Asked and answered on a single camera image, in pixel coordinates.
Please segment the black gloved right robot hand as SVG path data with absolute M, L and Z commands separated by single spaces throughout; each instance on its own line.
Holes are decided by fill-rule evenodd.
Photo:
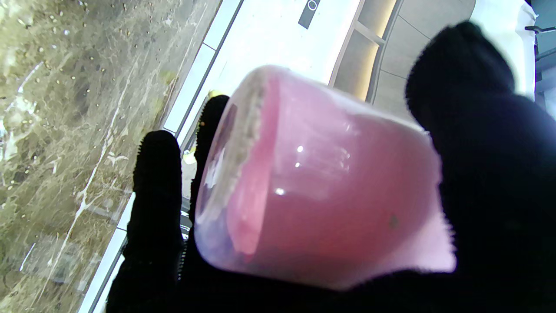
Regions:
M 553 313 L 555 120 L 515 93 L 509 65 L 465 20 L 424 48 L 407 107 L 442 160 L 453 273 L 395 272 L 345 293 L 215 269 L 179 227 L 179 145 L 145 135 L 133 172 L 124 261 L 108 313 Z

